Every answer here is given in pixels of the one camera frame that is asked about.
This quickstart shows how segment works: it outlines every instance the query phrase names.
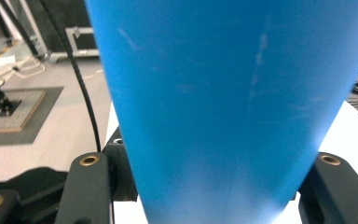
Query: blue cylinder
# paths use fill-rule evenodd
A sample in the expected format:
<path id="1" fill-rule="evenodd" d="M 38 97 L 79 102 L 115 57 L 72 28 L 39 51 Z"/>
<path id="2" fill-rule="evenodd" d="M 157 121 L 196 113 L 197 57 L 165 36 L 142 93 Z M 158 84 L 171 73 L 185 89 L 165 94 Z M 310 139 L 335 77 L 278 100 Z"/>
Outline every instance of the blue cylinder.
<path id="1" fill-rule="evenodd" d="M 87 1 L 149 223 L 268 223 L 358 75 L 358 1 Z"/>

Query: white cable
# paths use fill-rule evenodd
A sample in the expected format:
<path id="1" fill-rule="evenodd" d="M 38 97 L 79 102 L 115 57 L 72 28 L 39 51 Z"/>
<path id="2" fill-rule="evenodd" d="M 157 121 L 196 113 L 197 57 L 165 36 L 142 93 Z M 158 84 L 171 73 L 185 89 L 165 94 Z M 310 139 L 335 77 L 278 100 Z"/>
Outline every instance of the white cable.
<path id="1" fill-rule="evenodd" d="M 31 62 L 33 64 L 24 66 L 28 62 Z M 23 74 L 21 71 L 30 71 L 35 70 L 37 67 L 40 67 L 41 69 L 31 73 L 31 74 Z M 29 57 L 25 60 L 21 60 L 15 63 L 15 65 L 11 69 L 11 73 L 20 77 L 20 78 L 28 78 L 28 77 L 34 77 L 41 73 L 43 73 L 46 70 L 46 66 L 43 65 L 39 60 L 37 60 L 34 57 Z"/>
<path id="2" fill-rule="evenodd" d="M 102 72 L 103 72 L 103 69 L 97 70 L 97 71 L 94 72 L 94 74 L 92 74 L 90 76 L 83 77 L 83 80 L 87 80 L 87 79 L 90 79 L 92 77 L 95 77 L 97 74 L 100 74 Z"/>

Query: scratch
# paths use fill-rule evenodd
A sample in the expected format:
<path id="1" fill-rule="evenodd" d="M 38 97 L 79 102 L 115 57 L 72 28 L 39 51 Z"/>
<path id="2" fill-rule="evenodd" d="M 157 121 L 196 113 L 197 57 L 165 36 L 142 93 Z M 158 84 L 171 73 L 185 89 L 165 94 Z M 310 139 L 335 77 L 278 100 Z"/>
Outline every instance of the scratch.
<path id="1" fill-rule="evenodd" d="M 267 34 L 262 34 L 260 36 L 260 44 L 258 46 L 258 52 L 255 55 L 255 64 L 257 66 L 263 64 L 263 51 L 267 48 L 267 42 L 268 42 L 268 37 Z"/>
<path id="2" fill-rule="evenodd" d="M 123 38 L 127 41 L 127 44 L 130 45 L 131 49 L 138 50 L 139 46 L 135 44 L 135 42 L 130 38 L 130 36 L 121 28 L 118 28 L 118 33 L 123 36 Z"/>
<path id="3" fill-rule="evenodd" d="M 259 37 L 258 50 L 257 50 L 257 54 L 255 55 L 255 70 L 251 76 L 251 87 L 248 94 L 247 117 L 251 116 L 251 110 L 253 108 L 253 100 L 255 96 L 257 96 L 255 86 L 259 81 L 259 68 L 263 64 L 263 53 L 268 47 L 268 42 L 269 42 L 268 30 L 270 24 L 271 24 L 271 15 L 268 14 L 264 18 L 264 28 L 263 28 L 264 31 Z"/>

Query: black metal bracket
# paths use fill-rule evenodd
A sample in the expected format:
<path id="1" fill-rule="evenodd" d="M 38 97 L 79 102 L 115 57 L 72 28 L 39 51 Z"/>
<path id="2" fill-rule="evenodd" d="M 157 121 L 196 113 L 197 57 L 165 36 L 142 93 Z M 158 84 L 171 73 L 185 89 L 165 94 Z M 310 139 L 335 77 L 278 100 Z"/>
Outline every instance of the black metal bracket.
<path id="1" fill-rule="evenodd" d="M 304 224 L 358 223 L 358 174 L 342 158 L 321 152 L 299 193 Z"/>
<path id="2" fill-rule="evenodd" d="M 67 177 L 37 168 L 0 183 L 0 190 L 0 224 L 107 224 L 114 221 L 112 201 L 136 201 L 138 195 L 119 129 L 103 153 L 76 158 Z M 304 224 L 358 223 L 358 175 L 340 157 L 320 153 L 299 193 Z"/>
<path id="3" fill-rule="evenodd" d="M 15 197 L 0 193 L 0 224 L 108 224 L 113 201 L 138 196 L 119 129 L 103 153 L 77 157 L 69 173 L 36 168 L 0 183 L 0 190 L 9 189 Z"/>

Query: white table surface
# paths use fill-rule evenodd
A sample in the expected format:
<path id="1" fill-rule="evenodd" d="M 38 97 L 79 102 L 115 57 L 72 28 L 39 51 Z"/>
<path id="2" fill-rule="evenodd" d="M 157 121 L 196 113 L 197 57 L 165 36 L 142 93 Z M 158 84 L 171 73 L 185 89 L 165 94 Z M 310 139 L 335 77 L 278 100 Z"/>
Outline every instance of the white table surface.
<path id="1" fill-rule="evenodd" d="M 116 113 L 111 107 L 106 139 L 112 135 L 118 126 Z M 323 152 L 335 154 L 350 163 L 358 174 L 358 111 L 344 102 L 334 120 L 329 132 L 319 149 Z M 300 224 L 298 200 L 287 204 L 284 211 L 273 222 L 274 224 Z M 147 223 L 141 202 L 115 203 L 115 218 L 117 224 Z"/>

